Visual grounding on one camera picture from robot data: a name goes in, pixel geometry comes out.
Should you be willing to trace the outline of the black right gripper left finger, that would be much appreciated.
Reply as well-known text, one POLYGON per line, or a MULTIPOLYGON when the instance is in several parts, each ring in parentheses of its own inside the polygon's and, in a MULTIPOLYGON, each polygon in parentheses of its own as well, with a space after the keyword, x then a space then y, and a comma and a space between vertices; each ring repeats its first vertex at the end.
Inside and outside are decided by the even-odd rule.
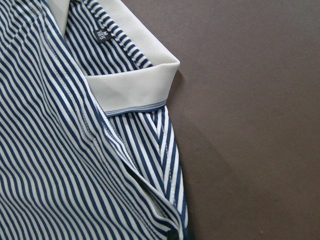
POLYGON ((167 232, 167 240, 179 240, 179 232, 178 231, 168 231, 167 232))

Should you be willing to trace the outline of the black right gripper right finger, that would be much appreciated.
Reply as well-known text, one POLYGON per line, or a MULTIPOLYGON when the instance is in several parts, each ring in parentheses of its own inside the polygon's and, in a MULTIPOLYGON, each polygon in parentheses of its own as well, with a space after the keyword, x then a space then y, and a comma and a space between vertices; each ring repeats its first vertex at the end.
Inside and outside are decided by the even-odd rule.
POLYGON ((186 232, 186 240, 194 240, 194 239, 195 239, 194 233, 190 229, 188 229, 186 232))

